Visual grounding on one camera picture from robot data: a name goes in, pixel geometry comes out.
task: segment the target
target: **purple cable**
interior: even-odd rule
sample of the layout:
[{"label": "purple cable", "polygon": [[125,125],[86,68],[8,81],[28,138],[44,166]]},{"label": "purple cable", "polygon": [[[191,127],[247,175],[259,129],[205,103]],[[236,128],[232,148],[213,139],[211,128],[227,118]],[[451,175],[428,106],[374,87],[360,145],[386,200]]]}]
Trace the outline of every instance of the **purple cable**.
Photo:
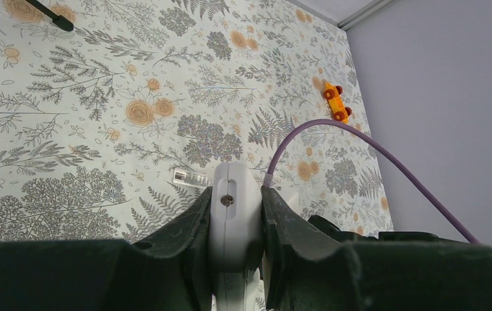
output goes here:
[{"label": "purple cable", "polygon": [[431,192],[429,192],[429,190],[425,188],[425,186],[412,174],[412,172],[409,171],[394,155],[392,155],[389,151],[387,151],[387,149],[383,148],[380,144],[378,144],[372,138],[368,137],[366,134],[342,122],[329,119],[312,120],[299,125],[295,130],[289,133],[284,141],[282,141],[280,146],[278,146],[278,149],[276,150],[276,153],[274,154],[274,157],[272,158],[268,166],[268,170],[263,180],[263,186],[270,187],[274,169],[276,168],[276,163],[278,163],[278,159],[280,159],[280,156],[282,156],[284,149],[293,140],[293,138],[297,136],[297,134],[301,133],[303,130],[306,130],[307,128],[315,125],[337,126],[342,130],[355,134],[363,141],[374,147],[377,151],[379,151],[382,155],[389,159],[389,161],[391,161],[391,163],[393,163],[406,176],[406,178],[408,178],[414,184],[414,186],[416,186],[416,188],[429,200],[429,202],[431,202],[436,207],[436,209],[450,222],[450,224],[452,224],[470,243],[479,244],[479,241],[473,236],[473,234],[469,232],[469,230],[467,230],[467,228],[452,213],[450,213],[450,211],[448,211],[448,209],[444,207],[444,205],[442,205],[442,203],[440,203],[437,198],[435,198],[435,196]]}]

